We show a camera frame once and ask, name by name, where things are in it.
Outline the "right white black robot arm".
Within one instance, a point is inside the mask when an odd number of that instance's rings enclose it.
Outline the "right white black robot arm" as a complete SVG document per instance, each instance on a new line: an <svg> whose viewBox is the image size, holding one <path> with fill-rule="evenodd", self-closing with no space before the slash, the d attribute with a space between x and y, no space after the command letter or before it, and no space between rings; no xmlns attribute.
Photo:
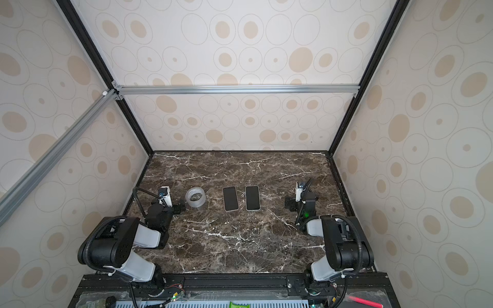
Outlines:
<svg viewBox="0 0 493 308"><path fill-rule="evenodd" d="M306 270L309 282L333 282L354 276L374 264L374 253L359 220L338 214L318 216L317 198L285 198L285 208L297 213L295 227L324 240L325 255Z"/></svg>

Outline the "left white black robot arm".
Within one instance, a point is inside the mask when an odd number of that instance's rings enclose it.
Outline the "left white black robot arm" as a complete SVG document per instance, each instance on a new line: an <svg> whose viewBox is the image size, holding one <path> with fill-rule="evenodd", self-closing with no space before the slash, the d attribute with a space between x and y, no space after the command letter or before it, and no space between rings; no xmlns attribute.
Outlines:
<svg viewBox="0 0 493 308"><path fill-rule="evenodd" d="M134 248L163 249L173 217L185 210L183 203L173 207L156 203L149 207L144 222L138 217L105 217L79 247L78 262L127 282L164 287L160 266L143 259Z"/></svg>

